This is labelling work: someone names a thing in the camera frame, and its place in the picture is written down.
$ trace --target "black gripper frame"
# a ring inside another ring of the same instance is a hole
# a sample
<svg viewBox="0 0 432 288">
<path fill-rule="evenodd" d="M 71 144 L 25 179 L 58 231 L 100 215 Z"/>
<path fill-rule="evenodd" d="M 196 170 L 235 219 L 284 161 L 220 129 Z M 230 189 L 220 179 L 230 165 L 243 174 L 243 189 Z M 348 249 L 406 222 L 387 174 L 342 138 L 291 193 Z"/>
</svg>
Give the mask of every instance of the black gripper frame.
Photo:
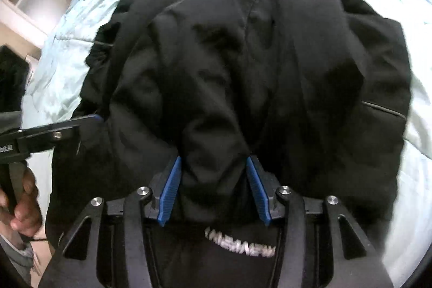
<svg viewBox="0 0 432 288">
<path fill-rule="evenodd" d="M 87 115 L 72 118 L 61 123 L 39 126 L 24 130 L 13 130 L 0 135 L 0 188 L 9 199 L 9 213 L 12 214 L 17 205 L 14 188 L 10 178 L 8 164 L 25 162 L 31 153 L 53 148 L 65 140 L 86 138 L 99 127 L 102 118 L 98 115 Z M 21 235 L 24 242 L 31 238 Z"/>
<path fill-rule="evenodd" d="M 293 189 L 281 187 L 255 156 L 248 158 L 246 171 L 260 218 L 266 225 L 280 225 L 274 271 L 267 287 L 392 287 L 372 244 L 339 199 L 301 197 Z M 173 155 L 148 188 L 141 187 L 123 199 L 89 202 L 62 238 L 39 287 L 161 287 L 148 227 L 155 222 L 163 226 L 169 219 L 180 178 L 181 160 Z M 117 226 L 117 235 L 110 241 L 113 266 L 109 278 L 101 277 L 99 267 L 107 243 L 103 223 Z M 70 257 L 68 252 L 81 238 L 84 226 L 88 233 L 85 255 Z"/>
</svg>

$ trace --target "black puffer jacket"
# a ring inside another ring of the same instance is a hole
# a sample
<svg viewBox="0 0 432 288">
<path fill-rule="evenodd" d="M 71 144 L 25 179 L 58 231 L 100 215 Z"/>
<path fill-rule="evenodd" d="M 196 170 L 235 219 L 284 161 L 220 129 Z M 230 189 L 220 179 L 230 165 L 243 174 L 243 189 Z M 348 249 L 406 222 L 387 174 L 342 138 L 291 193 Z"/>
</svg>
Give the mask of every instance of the black puffer jacket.
<svg viewBox="0 0 432 288">
<path fill-rule="evenodd" d="M 362 0 L 121 0 L 86 62 L 75 114 L 105 123 L 77 156 L 55 150 L 51 241 L 91 198 L 149 184 L 173 149 L 177 220 L 253 222 L 252 153 L 302 195 L 337 195 L 366 229 L 390 220 L 410 66 L 400 25 Z M 198 284 L 185 246 L 170 248 L 164 277 Z"/>
</svg>

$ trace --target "blue gripper pad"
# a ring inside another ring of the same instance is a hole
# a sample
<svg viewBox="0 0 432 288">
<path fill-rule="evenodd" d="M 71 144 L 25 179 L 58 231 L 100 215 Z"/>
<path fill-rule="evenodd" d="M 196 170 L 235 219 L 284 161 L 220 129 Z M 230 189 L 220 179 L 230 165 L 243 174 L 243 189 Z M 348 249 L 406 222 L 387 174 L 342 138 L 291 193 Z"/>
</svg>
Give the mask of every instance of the blue gripper pad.
<svg viewBox="0 0 432 288">
<path fill-rule="evenodd" d="M 260 215 L 260 219 L 266 226 L 268 226 L 271 222 L 271 216 L 267 193 L 264 190 L 258 172 L 256 172 L 255 165 L 250 157 L 248 157 L 246 161 L 246 174 L 248 176 L 249 185 L 251 186 L 255 206 L 257 207 L 256 209 Z"/>
<path fill-rule="evenodd" d="M 163 227 L 171 216 L 181 179 L 181 158 L 177 157 L 160 197 L 158 222 Z"/>
</svg>

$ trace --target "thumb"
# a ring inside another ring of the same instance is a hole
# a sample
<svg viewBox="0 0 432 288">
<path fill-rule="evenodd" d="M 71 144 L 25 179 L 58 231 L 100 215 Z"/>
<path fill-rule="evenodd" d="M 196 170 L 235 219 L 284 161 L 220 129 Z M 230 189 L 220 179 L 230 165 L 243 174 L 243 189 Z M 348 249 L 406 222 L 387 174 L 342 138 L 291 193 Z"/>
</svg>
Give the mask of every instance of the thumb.
<svg viewBox="0 0 432 288">
<path fill-rule="evenodd" d="M 6 208 L 9 206 L 9 199 L 5 192 L 0 189 L 0 206 Z"/>
<path fill-rule="evenodd" d="M 22 177 L 22 186 L 24 188 L 25 193 L 32 194 L 36 185 L 35 175 L 32 171 L 27 167 L 24 172 L 24 176 Z"/>
</svg>

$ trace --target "gray sleeve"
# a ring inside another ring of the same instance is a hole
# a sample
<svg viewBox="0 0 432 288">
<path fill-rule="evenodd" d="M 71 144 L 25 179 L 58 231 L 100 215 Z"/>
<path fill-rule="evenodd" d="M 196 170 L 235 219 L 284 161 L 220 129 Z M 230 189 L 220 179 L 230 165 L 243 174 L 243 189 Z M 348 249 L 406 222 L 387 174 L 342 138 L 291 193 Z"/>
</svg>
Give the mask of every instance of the gray sleeve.
<svg viewBox="0 0 432 288">
<path fill-rule="evenodd" d="M 33 267 L 33 248 L 30 243 L 25 244 L 24 250 L 18 250 L 0 234 L 0 245 L 20 276 L 30 285 L 30 269 Z"/>
</svg>

